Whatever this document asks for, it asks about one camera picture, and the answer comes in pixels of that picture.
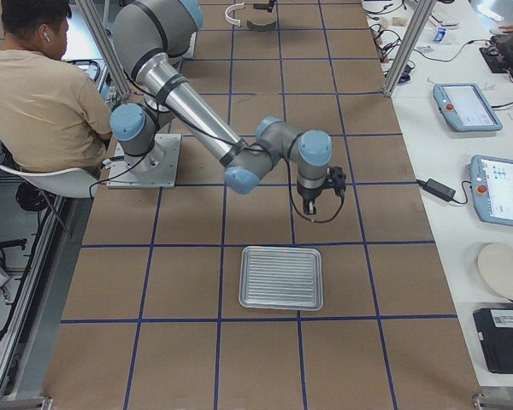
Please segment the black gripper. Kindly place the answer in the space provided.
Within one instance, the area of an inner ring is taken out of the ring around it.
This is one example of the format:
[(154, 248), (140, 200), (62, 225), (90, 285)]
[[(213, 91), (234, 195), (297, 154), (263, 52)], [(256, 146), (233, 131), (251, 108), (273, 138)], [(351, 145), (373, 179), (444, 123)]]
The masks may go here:
[(333, 189), (336, 196), (345, 195), (346, 174), (342, 167), (328, 167), (322, 179), (308, 180), (298, 176), (297, 192), (303, 199), (305, 214), (316, 214), (315, 201), (327, 189)]

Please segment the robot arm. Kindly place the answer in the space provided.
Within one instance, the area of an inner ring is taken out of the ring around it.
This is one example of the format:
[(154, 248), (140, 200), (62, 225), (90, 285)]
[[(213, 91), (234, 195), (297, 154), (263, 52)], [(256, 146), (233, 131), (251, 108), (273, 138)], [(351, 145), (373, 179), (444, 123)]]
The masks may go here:
[(280, 160), (297, 166), (297, 191), (311, 220), (315, 200), (326, 189), (345, 196), (346, 175), (330, 164), (333, 144), (321, 130), (299, 131), (285, 121), (266, 117), (248, 144), (200, 97), (169, 62), (189, 49), (192, 34), (202, 27), (203, 13), (196, 1), (134, 1), (116, 16), (113, 43), (128, 79), (146, 94), (144, 105), (118, 107), (110, 126), (126, 158), (137, 160), (151, 152), (157, 109), (164, 107), (198, 138), (224, 167), (224, 182), (247, 194)]

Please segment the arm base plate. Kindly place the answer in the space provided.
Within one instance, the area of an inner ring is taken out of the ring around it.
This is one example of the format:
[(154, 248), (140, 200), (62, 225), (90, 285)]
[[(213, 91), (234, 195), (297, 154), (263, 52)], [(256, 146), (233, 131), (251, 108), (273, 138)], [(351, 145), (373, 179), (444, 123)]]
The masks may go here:
[(120, 161), (113, 161), (109, 170), (109, 189), (153, 189), (175, 187), (176, 174), (180, 157), (180, 134), (158, 133), (155, 144), (149, 154), (134, 168), (139, 159), (124, 156), (122, 147), (117, 144), (115, 156), (122, 156)]

